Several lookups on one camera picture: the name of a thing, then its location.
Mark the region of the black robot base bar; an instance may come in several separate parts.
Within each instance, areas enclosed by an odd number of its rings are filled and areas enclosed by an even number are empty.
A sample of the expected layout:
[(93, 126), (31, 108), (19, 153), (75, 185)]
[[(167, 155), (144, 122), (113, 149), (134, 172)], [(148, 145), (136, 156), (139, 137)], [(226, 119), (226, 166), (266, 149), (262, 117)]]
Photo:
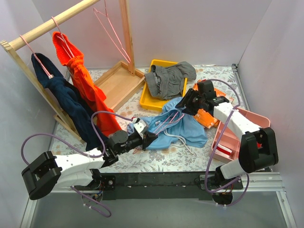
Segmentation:
[(198, 199), (213, 200), (205, 191), (203, 171), (98, 173), (88, 185), (76, 184), (79, 191), (102, 194), (102, 200)]

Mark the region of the orange tie-dye shorts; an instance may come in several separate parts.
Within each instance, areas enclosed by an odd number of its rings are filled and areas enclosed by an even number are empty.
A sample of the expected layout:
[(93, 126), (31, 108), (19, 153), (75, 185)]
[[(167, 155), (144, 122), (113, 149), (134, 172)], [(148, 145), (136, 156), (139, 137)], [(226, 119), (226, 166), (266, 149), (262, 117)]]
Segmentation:
[[(198, 83), (205, 81), (205, 79), (203, 80), (198, 80), (194, 86), (193, 89), (194, 90), (198, 90)], [(226, 97), (226, 94), (220, 90), (218, 90), (217, 88), (214, 88), (214, 91), (216, 92), (217, 97), (219, 96), (224, 96)], [(199, 109), (198, 113), (194, 116), (194, 119), (201, 124), (204, 128), (210, 129), (211, 127), (217, 128), (220, 121), (216, 118), (214, 118), (211, 114), (209, 114), (208, 112), (204, 111), (203, 109)]]

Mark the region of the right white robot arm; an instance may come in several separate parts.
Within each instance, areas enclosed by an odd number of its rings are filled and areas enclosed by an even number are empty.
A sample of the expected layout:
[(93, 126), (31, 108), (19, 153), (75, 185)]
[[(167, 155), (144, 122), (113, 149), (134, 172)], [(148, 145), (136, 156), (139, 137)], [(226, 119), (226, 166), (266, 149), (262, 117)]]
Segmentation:
[(239, 156), (216, 168), (215, 184), (225, 189), (232, 178), (273, 166), (278, 163), (276, 135), (270, 127), (262, 128), (242, 115), (224, 96), (217, 96), (212, 80), (199, 82), (198, 89), (189, 89), (176, 108), (195, 116), (203, 109), (220, 120), (240, 140)]

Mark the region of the light blue shorts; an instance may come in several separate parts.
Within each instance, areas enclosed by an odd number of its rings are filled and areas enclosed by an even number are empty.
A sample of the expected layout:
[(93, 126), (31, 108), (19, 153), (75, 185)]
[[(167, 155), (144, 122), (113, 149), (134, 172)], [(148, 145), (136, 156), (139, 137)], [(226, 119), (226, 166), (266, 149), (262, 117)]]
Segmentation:
[[(148, 131), (153, 133), (158, 125), (162, 124), (170, 114), (174, 115), (176, 112), (179, 112), (175, 117), (175, 120), (178, 119), (183, 112), (181, 108), (176, 108), (175, 106), (181, 100), (181, 97), (170, 100), (163, 106), (162, 112), (157, 116), (141, 117), (140, 119), (148, 124)], [(179, 122), (168, 125), (163, 132), (160, 132), (158, 138), (153, 141), (147, 149), (168, 149), (171, 144), (177, 142), (179, 138), (181, 138), (186, 145), (196, 148), (204, 147), (208, 141), (203, 126), (198, 123), (192, 115), (185, 114)]]

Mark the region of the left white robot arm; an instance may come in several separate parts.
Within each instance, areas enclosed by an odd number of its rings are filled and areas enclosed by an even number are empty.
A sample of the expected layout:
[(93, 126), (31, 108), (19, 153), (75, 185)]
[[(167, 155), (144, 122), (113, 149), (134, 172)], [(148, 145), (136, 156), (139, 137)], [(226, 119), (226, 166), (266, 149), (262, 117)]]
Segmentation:
[(105, 144), (103, 155), (95, 148), (87, 152), (71, 155), (54, 155), (51, 151), (40, 154), (21, 172), (29, 198), (38, 200), (54, 189), (83, 186), (91, 190), (100, 187), (100, 168), (111, 166), (118, 156), (141, 146), (147, 148), (157, 139), (157, 135), (146, 131), (129, 135), (120, 130)]

